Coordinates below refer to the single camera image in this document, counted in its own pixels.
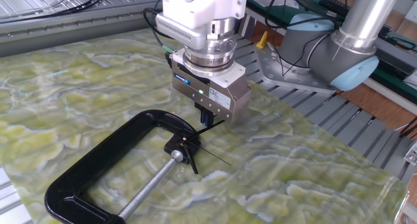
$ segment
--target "small black part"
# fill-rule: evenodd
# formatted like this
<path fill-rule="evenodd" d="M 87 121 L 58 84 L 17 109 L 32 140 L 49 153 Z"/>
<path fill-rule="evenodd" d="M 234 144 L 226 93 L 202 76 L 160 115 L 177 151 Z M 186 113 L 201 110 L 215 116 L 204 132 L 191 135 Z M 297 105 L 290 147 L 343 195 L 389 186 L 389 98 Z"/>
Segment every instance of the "small black part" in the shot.
<path fill-rule="evenodd" d="M 182 155 L 184 155 L 184 159 L 182 160 L 182 163 L 188 165 L 190 164 L 189 159 L 187 158 L 187 152 L 185 151 L 184 147 L 181 146 L 181 143 L 183 142 L 182 140 L 183 137 L 178 136 L 178 135 L 174 135 L 169 141 L 168 143 L 165 144 L 164 147 L 164 151 L 167 152 L 169 155 L 171 155 L 171 152 L 174 150 L 178 150 L 182 153 Z M 201 145 L 201 142 L 199 140 L 198 137 L 191 139 L 191 142 L 197 146 Z M 190 152 L 190 156 L 194 157 L 195 154 L 198 151 L 198 147 L 193 147 L 192 145 L 190 147 L 188 147 L 188 151 Z"/>
<path fill-rule="evenodd" d="M 169 64 L 169 67 L 172 69 L 172 60 L 171 60 L 171 58 L 169 57 L 171 54 L 167 51 L 167 52 L 165 52 L 165 59 L 167 59 L 167 62 L 168 62 L 168 64 Z"/>
<path fill-rule="evenodd" d="M 194 102 L 194 107 L 200 110 L 201 112 L 200 122 L 207 127 L 212 126 L 214 123 L 214 117 L 216 117 L 216 115 L 212 111 L 199 105 L 198 103 Z"/>
<path fill-rule="evenodd" d="M 45 194 L 46 211 L 66 224 L 125 224 L 121 218 L 84 201 L 81 196 L 155 127 L 178 135 L 179 141 L 196 133 L 185 120 L 165 111 L 137 114 L 49 186 Z M 197 138 L 192 142 L 200 144 Z M 190 154 L 196 151 L 197 147 L 190 147 Z"/>
<path fill-rule="evenodd" d="M 190 155 L 190 151 L 189 151 L 189 148 L 188 148 L 188 144 L 183 143 L 183 145 L 184 145 L 184 150 L 186 152 L 188 161 L 190 161 L 191 167 L 193 168 L 194 174 L 198 175 L 197 166 L 195 166 L 194 159 Z"/>
<path fill-rule="evenodd" d="M 182 64 L 178 64 L 178 68 L 179 70 L 183 71 L 184 73 L 194 77 L 195 79 L 199 80 L 200 82 L 206 84 L 206 85 L 210 85 L 210 80 L 207 78 L 203 78 L 203 77 L 198 77 L 194 74 L 192 74 L 184 65 Z"/>

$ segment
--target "end effector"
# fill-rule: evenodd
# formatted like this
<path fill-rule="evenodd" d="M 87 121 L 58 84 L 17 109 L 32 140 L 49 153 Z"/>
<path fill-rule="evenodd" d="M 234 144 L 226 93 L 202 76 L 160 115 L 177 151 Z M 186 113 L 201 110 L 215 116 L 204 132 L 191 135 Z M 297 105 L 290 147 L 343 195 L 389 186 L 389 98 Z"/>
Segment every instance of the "end effector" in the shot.
<path fill-rule="evenodd" d="M 250 99 L 245 68 L 235 62 L 235 20 L 244 16 L 246 0 L 163 0 L 158 30 L 184 44 L 171 54 L 173 87 L 212 118 L 234 122 Z"/>

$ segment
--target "green cable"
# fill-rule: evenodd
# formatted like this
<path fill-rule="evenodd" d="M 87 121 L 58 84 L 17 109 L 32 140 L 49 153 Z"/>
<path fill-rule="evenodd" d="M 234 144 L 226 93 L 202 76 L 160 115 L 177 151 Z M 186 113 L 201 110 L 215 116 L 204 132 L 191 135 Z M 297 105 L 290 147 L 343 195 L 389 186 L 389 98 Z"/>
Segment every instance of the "green cable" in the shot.
<path fill-rule="evenodd" d="M 166 50 L 168 53 L 172 53 L 172 49 L 171 48 L 169 48 L 168 46 L 166 46 L 166 45 L 162 45 L 162 48 L 164 49 L 164 50 Z"/>

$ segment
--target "black component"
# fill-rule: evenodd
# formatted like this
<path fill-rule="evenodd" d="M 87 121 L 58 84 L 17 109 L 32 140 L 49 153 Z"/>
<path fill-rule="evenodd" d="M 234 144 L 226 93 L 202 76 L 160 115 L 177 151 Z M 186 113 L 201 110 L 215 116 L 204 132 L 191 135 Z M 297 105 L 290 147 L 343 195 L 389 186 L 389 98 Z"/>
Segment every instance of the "black component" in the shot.
<path fill-rule="evenodd" d="M 190 142 L 196 146 L 200 146 L 200 140 L 197 138 L 193 138 L 190 139 Z M 186 157 L 187 152 L 184 149 L 184 146 L 182 146 L 181 144 L 183 144 L 184 146 L 188 146 L 188 152 L 190 153 L 190 157 L 194 157 L 195 154 L 198 151 L 198 147 L 190 145 L 189 142 L 182 140 L 181 136 L 178 135 L 174 135 L 167 144 L 165 144 L 164 147 L 164 151 L 167 152 L 168 154 L 171 155 L 171 152 L 174 150 L 178 150 L 182 153 L 182 155 L 184 155 L 184 159 L 182 160 L 182 163 L 189 165 L 190 164 L 190 160 Z"/>
<path fill-rule="evenodd" d="M 319 4 L 332 12 L 339 14 L 340 16 L 346 17 L 351 9 L 346 4 L 342 3 L 338 0 L 320 0 Z M 382 29 L 379 31 L 379 36 L 386 35 L 387 33 L 391 32 L 392 28 L 384 25 Z"/>
<path fill-rule="evenodd" d="M 171 54 L 167 51 L 167 52 L 165 52 L 165 59 L 167 60 L 167 62 L 168 62 L 168 64 L 169 64 L 169 67 L 172 69 L 172 60 L 171 60 L 171 58 L 169 57 Z"/>
<path fill-rule="evenodd" d="M 397 37 L 386 37 L 385 41 L 395 45 L 395 46 L 399 46 L 400 48 L 403 48 L 404 50 L 408 51 L 410 49 L 414 49 L 416 48 L 416 44 L 414 44 L 413 42 L 409 42 L 405 39 L 402 38 L 397 38 Z"/>
<path fill-rule="evenodd" d="M 48 213 L 67 224 L 125 224 L 119 216 L 80 197 L 155 127 L 179 137 L 195 134 L 192 126 L 171 113 L 148 110 L 137 114 L 51 184 L 45 194 Z"/>
<path fill-rule="evenodd" d="M 173 38 L 171 38 L 170 36 L 168 36 L 168 35 L 166 35 L 166 34 L 164 34 L 164 33 L 161 33 L 159 30 L 157 30 L 157 28 L 155 27 L 155 25 L 153 25 L 152 23 L 151 23 L 151 21 L 148 19 L 148 16 L 147 16 L 147 12 L 152 12 L 152 15 L 157 15 L 159 12 L 157 11 L 157 10 L 155 10 L 155 9 L 153 9 L 153 8 L 145 8 L 145 9 L 143 9 L 143 19 L 145 19 L 145 22 L 149 25 L 149 27 L 155 32 L 155 33 L 157 33 L 157 34 L 159 34 L 159 35 L 161 35 L 161 36 L 163 36 L 163 37 L 166 37 L 166 38 L 170 38 L 170 39 L 173 39 Z"/>
<path fill-rule="evenodd" d="M 375 55 L 379 58 L 378 69 L 404 80 L 417 69 L 417 57 L 392 42 L 377 38 L 374 45 L 377 47 Z"/>
<path fill-rule="evenodd" d="M 320 0 L 319 4 L 341 16 L 347 16 L 351 9 L 349 6 L 338 0 Z"/>
<path fill-rule="evenodd" d="M 207 127 L 211 127 L 213 125 L 214 117 L 216 117 L 216 115 L 207 108 L 197 103 L 194 103 L 194 107 L 201 111 L 200 122 Z"/>
<path fill-rule="evenodd" d="M 206 85 L 210 85 L 210 79 L 207 78 L 203 78 L 203 77 L 199 77 L 194 75 L 193 73 L 191 73 L 184 65 L 182 64 L 178 64 L 178 69 L 183 71 L 184 73 L 196 78 L 197 80 L 199 80 L 200 82 L 206 84 Z"/>

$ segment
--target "label sticker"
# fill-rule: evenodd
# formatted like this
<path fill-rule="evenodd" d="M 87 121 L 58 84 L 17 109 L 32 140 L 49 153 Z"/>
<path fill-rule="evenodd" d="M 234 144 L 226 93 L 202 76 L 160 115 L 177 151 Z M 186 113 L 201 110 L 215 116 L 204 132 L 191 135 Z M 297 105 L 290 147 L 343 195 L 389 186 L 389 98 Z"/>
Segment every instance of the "label sticker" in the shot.
<path fill-rule="evenodd" d="M 178 75 L 178 74 L 176 74 L 176 73 L 174 73 L 174 76 L 175 76 L 178 80 L 182 81 L 183 83 L 185 83 L 185 84 L 187 84 L 187 85 L 191 84 L 191 83 L 190 83 L 190 81 L 188 81 L 188 79 L 185 79 L 185 78 L 181 77 L 180 75 Z"/>
<path fill-rule="evenodd" d="M 221 106 L 230 109 L 230 98 L 227 97 L 226 95 L 214 90 L 213 88 L 210 87 L 210 89 L 208 90 L 208 97 L 211 100 L 214 100 L 217 104 L 220 104 Z"/>

